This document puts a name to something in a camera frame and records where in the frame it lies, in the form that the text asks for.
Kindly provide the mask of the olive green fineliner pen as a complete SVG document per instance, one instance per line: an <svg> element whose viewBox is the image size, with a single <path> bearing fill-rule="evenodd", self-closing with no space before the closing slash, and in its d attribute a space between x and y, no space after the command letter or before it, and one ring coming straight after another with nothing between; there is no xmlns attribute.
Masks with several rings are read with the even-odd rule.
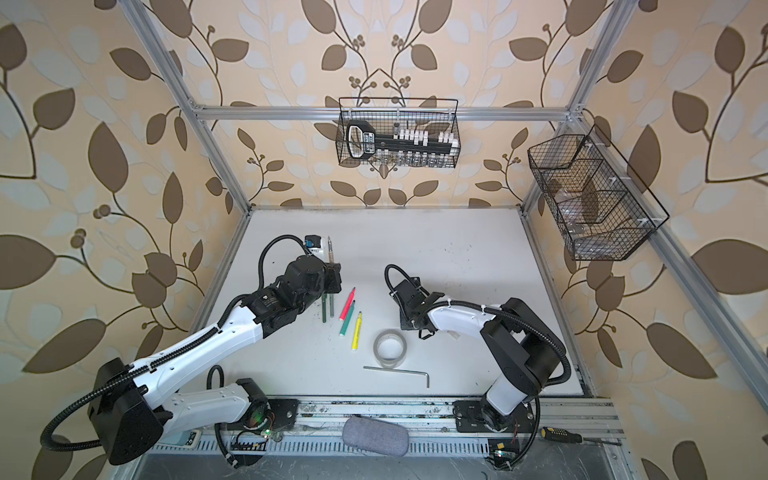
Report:
<svg viewBox="0 0 768 480"><path fill-rule="evenodd" d="M327 294L321 296L321 319L322 323L327 323L328 320L328 307L327 307Z"/></svg>

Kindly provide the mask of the pink highlighter pen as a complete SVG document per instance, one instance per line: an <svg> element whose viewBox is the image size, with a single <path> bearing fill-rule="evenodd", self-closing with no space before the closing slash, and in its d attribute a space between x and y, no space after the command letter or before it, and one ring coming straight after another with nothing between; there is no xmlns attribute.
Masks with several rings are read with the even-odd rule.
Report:
<svg viewBox="0 0 768 480"><path fill-rule="evenodd" d="M342 322L345 321L347 316L348 316L348 312L349 312L349 310L351 308L352 302L353 302L354 297L355 297L355 292L356 292L356 288L353 287L352 290L349 292L349 295L348 295L348 297L347 297L347 299L346 299L346 301L344 303L344 306L342 308L341 314L339 316L339 319Z"/></svg>

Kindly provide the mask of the brown fineliner pen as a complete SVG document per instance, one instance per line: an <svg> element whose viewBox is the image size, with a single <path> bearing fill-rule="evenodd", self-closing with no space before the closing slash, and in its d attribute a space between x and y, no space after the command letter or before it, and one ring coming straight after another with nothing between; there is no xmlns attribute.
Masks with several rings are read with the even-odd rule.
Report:
<svg viewBox="0 0 768 480"><path fill-rule="evenodd" d="M332 245L332 240L331 240L330 236L327 237L327 242L326 243L327 243L326 250L327 250L327 256L328 256L328 262L329 263L334 263L333 245Z"/></svg>

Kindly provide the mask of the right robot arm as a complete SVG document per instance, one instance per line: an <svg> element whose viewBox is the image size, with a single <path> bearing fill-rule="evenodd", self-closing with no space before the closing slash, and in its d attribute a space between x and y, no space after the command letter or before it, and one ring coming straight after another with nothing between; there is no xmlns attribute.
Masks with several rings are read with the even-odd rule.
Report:
<svg viewBox="0 0 768 480"><path fill-rule="evenodd" d="M442 292L426 290L419 278L396 264L385 266L384 281L398 306L403 329L417 331L421 340L440 331L454 332L480 339L488 348L500 376L468 418L487 430L502 433L518 427L522 415L533 415L532 432L522 446L496 451L487 459L497 470L513 470L530 451L539 431L541 392L572 376L564 343L519 298L512 297L500 305L451 299Z"/></svg>

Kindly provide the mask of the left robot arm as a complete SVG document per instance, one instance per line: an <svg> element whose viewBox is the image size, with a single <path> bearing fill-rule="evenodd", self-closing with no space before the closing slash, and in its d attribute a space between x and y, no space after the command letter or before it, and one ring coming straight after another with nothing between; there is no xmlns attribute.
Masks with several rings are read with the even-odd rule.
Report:
<svg viewBox="0 0 768 480"><path fill-rule="evenodd" d="M112 465L126 464L180 431L245 420L266 397L251 379L189 394L181 388L241 349L293 323L315 301L341 291L341 266L320 257L319 235L281 235L302 255L271 284L234 297L221 318L184 340L124 364L100 367L91 392L64 408L43 429L40 444L53 452L102 448Z"/></svg>

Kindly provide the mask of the yellow highlighter pen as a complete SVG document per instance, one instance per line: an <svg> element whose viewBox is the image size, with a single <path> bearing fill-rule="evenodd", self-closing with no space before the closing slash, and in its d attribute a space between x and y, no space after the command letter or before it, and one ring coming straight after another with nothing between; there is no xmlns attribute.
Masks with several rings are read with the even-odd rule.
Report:
<svg viewBox="0 0 768 480"><path fill-rule="evenodd" d="M357 351L359 349L362 322L363 322L363 313L361 311L358 313L358 316L355 322L355 329L354 329L353 340L351 345L352 351Z"/></svg>

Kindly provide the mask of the teal highlighter pen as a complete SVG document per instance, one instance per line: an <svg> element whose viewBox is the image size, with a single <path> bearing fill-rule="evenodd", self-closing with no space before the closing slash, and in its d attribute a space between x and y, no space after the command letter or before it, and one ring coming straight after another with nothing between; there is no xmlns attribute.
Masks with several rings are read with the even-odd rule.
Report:
<svg viewBox="0 0 768 480"><path fill-rule="evenodd" d="M341 337L344 337L346 335L348 329L349 329L349 325L351 323L351 320L352 320L352 317L353 317L353 313L354 313L354 310L355 310L355 304L356 304L356 300L353 300L351 302L348 310L347 310L346 317L343 320L343 323L342 323L342 326L341 326L341 329L340 329L340 332L339 332L339 335Z"/></svg>

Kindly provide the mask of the clear tape roll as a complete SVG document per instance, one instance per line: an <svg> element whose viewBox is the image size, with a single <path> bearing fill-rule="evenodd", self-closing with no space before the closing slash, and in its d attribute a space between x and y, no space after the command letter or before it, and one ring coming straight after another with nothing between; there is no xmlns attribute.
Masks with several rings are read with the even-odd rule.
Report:
<svg viewBox="0 0 768 480"><path fill-rule="evenodd" d="M382 331L374 340L373 354L381 368L395 369L406 358L407 341L397 330Z"/></svg>

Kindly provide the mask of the metal hex key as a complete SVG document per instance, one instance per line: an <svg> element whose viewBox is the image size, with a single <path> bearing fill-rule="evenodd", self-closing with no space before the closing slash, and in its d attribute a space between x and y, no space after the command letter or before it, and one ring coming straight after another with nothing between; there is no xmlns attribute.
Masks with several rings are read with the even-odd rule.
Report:
<svg viewBox="0 0 768 480"><path fill-rule="evenodd" d="M363 366L363 370L366 371L373 371L373 372L380 372L380 373L392 373L392 374L402 374L402 375L411 375L411 376L419 376L423 377L425 380L425 386L427 389L431 388L431 380L430 375L427 372L424 371L416 371L416 370L408 370L408 369L397 369L397 368L385 368L385 367L377 367L377 366Z"/></svg>

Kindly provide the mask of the grey fabric pouch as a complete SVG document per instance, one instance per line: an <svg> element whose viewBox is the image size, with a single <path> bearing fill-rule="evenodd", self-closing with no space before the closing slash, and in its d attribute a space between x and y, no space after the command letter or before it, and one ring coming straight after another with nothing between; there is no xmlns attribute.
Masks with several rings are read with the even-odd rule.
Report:
<svg viewBox="0 0 768 480"><path fill-rule="evenodd" d="M350 417L345 422L342 441L351 448L395 457L405 456L410 446L405 427L359 416Z"/></svg>

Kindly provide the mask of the black socket holder tool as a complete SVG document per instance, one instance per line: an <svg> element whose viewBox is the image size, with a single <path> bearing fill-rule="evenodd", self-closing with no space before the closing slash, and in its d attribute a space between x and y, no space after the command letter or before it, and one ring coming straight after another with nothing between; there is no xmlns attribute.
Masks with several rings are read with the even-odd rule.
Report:
<svg viewBox="0 0 768 480"><path fill-rule="evenodd" d="M389 162L411 162L457 158L461 145L451 131L433 137L427 130L401 127L374 127L365 120L352 120L342 130L341 144L351 158Z"/></svg>

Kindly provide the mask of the yellow black screwdriver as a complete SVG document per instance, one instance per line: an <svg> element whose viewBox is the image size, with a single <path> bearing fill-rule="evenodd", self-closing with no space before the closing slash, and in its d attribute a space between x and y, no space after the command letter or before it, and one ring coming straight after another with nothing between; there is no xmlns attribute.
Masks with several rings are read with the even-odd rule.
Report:
<svg viewBox="0 0 768 480"><path fill-rule="evenodd" d="M540 434L543 439L552 442L564 444L581 444L583 442L581 435L560 428L543 427Z"/></svg>

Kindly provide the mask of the grey remote device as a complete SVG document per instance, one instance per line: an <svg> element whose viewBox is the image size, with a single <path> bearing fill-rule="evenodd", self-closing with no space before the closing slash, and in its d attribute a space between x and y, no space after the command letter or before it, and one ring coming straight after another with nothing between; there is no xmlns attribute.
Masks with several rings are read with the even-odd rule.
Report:
<svg viewBox="0 0 768 480"><path fill-rule="evenodd" d="M185 430L168 435L158 441L157 448L196 449L202 437L199 429Z"/></svg>

